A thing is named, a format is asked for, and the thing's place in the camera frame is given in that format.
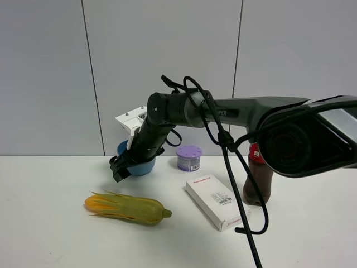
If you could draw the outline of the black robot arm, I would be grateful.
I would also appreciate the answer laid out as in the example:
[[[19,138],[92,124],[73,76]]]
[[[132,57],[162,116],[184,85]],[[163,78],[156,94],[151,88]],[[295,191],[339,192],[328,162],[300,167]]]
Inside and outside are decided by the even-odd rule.
[[[201,93],[154,93],[147,112],[124,152],[110,159],[115,181],[131,175],[130,168],[163,153],[163,144],[176,126],[202,128],[206,122],[244,127],[247,134],[219,143],[236,152],[244,141],[256,143],[265,163],[288,178],[311,176],[338,168],[356,167],[356,98],[339,95],[315,102],[296,97],[216,99],[214,106]]]

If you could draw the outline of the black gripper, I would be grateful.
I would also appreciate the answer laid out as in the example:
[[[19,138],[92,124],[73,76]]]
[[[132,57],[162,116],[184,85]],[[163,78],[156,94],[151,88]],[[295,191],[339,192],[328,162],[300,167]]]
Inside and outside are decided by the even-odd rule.
[[[113,156],[109,160],[110,169],[113,173],[113,179],[120,182],[131,176],[128,167],[151,161],[162,150],[168,134],[174,128],[174,125],[164,123],[155,124],[146,117],[137,137],[134,138],[129,150],[122,156]]]

